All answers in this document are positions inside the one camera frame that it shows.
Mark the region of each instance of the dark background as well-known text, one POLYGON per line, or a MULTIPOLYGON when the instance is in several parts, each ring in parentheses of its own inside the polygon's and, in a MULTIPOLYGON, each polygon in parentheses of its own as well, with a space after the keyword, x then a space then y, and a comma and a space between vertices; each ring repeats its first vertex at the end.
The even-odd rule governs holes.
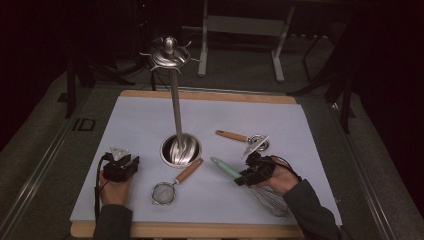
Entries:
MULTIPOLYGON (((102 5, 96 1, 47 0, 0 3, 0 149, 26 120, 51 82, 65 71, 65 36, 99 63, 114 66, 116 58, 135 57, 134 50, 142 47, 137 44, 140 38, 151 37, 135 34, 138 24, 146 19, 151 26, 176 36, 179 25, 201 26, 202 22, 202 1, 198 0, 157 0, 155 4, 141 0, 101 2, 102 5), (143 3, 147 4, 145 8, 140 7, 143 3)), ((267 6, 281 4, 281 1, 270 0, 259 7, 251 5, 256 4, 254 1, 210 2, 210 11, 222 14, 281 16, 267 6)), ((315 19, 325 15, 325 11, 318 9, 322 8, 307 3, 299 5, 290 32, 313 34, 318 27, 315 19)), ((368 44, 366 52, 356 53, 363 64, 355 79, 354 91, 361 96, 365 110, 422 215, 423 12, 423 3, 419 1, 380 2, 372 11, 356 14, 357 32, 342 45, 355 49, 358 43, 368 44)))

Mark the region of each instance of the whisk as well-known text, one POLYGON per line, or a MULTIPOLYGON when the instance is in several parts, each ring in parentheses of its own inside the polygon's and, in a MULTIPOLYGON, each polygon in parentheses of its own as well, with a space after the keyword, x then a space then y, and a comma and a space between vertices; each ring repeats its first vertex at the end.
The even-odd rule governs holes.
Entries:
MULTIPOLYGON (((211 157, 211 161, 222 171, 234 179, 241 177, 241 174, 234 170, 230 165, 219 158, 211 157)), ((264 206, 268 212, 276 217, 288 217, 289 208, 284 199, 268 188, 253 188, 246 186, 255 198, 264 206)))

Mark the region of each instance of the floor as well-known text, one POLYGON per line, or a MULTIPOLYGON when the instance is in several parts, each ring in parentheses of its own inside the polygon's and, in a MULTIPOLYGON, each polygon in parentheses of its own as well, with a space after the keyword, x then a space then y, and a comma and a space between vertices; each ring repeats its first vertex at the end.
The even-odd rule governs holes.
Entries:
MULTIPOLYGON (((212 35, 206 76, 197 77, 197 63, 189 62, 181 69, 178 82, 181 90, 219 90, 238 92, 259 92, 282 94, 297 90, 308 84, 301 58, 312 42, 304 37, 291 36, 287 39, 281 57, 286 81, 274 80, 269 45, 231 41, 229 35, 212 35)), ((200 49, 199 35, 189 35, 193 45, 189 51, 198 58, 200 49)), ((325 63, 332 46, 322 39, 308 58, 312 73, 315 74, 325 63)), ((118 62, 121 67, 128 61, 118 62)), ((0 153, 0 234, 2 239, 74 239, 69 235, 69 215, 74 198, 84 181, 85 172, 93 157, 92 150, 100 141, 102 127, 107 121, 97 122, 99 132, 88 133, 72 130, 77 118, 95 118, 96 114, 110 114, 113 102, 105 99, 118 96, 123 89, 151 89, 151 72, 146 69, 124 76, 135 83, 122 86, 111 82, 101 74, 96 74, 97 85, 94 89, 78 88, 78 108, 75 114, 64 119, 66 105, 57 102, 60 94, 66 92, 66 74, 50 86, 45 97, 34 109, 30 118, 15 137, 0 153), (94 137, 91 141, 84 138, 94 137), (75 162, 66 162, 70 156, 78 156, 75 162)), ((154 73, 157 88, 169 88, 166 71, 154 73)), ((326 87, 309 93, 307 101, 323 101, 326 87)), ((347 231, 347 239, 424 239, 424 221, 417 212, 403 186, 393 163, 382 144, 371 121, 361 106, 360 97, 353 96, 349 119, 349 135, 341 135, 341 141, 349 143, 354 158, 353 164, 326 164, 331 169, 351 167, 353 191, 365 193, 363 200, 342 197, 341 201, 353 202, 357 213, 363 214, 363 221, 349 216, 352 210, 341 209, 347 231)), ((331 146, 326 154, 331 155, 331 146)), ((333 176, 329 181, 338 189, 345 186, 339 179, 346 176, 333 176)))

